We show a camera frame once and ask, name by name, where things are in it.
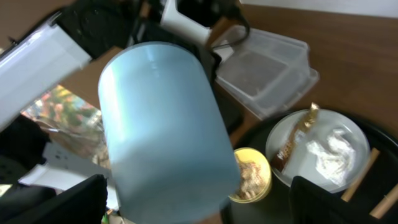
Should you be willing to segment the yellow bowl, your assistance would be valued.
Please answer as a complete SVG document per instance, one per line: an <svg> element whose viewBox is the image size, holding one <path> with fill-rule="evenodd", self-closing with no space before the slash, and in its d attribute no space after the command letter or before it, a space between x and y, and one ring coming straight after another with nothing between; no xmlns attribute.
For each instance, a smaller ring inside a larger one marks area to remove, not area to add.
<svg viewBox="0 0 398 224"><path fill-rule="evenodd" d="M272 171L266 157L256 149L242 147L234 151L241 181L237 191L230 195L236 203L254 203L262 200L272 188Z"/></svg>

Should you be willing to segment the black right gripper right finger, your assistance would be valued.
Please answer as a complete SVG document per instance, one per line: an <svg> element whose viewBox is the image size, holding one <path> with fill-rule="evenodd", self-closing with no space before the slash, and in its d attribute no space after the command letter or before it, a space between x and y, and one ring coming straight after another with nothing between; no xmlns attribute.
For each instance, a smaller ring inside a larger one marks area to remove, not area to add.
<svg viewBox="0 0 398 224"><path fill-rule="evenodd" d="M293 222L298 224L377 224L381 222L301 176L294 177L292 181L289 204Z"/></svg>

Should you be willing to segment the blue plastic cup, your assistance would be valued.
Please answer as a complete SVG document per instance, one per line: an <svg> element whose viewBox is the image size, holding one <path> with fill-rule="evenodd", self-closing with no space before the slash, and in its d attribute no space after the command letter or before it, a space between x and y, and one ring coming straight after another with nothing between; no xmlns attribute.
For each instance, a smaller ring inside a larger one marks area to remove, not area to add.
<svg viewBox="0 0 398 224"><path fill-rule="evenodd" d="M98 84L121 214L134 223L194 223L216 213L239 168L200 61L165 42L137 44Z"/></svg>

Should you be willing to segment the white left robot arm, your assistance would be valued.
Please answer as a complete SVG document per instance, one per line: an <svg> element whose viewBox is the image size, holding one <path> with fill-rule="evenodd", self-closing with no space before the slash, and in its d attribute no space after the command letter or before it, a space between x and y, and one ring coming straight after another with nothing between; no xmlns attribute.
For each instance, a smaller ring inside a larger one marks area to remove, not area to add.
<svg viewBox="0 0 398 224"><path fill-rule="evenodd" d="M139 14L142 1L75 1L40 20L1 53L1 128L36 97L112 47L161 41L195 55L211 79L221 63L214 50L162 28Z"/></svg>

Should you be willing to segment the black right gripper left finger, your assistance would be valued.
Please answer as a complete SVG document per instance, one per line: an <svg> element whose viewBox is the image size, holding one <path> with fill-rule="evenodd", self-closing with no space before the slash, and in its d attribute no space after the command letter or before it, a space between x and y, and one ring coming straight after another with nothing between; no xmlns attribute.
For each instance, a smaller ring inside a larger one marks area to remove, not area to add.
<svg viewBox="0 0 398 224"><path fill-rule="evenodd" d="M60 194L49 187L13 188L1 197L1 223L101 223L107 196L103 175L93 175Z"/></svg>

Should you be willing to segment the food scraps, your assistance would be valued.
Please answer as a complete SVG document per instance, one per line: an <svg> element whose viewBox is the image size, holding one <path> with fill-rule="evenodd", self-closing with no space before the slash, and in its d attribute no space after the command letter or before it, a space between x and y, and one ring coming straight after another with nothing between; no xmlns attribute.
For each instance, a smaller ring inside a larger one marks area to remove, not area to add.
<svg viewBox="0 0 398 224"><path fill-rule="evenodd" d="M239 200L252 200L265 185L261 172L262 167L253 161L242 161L238 159L241 181L235 197Z"/></svg>

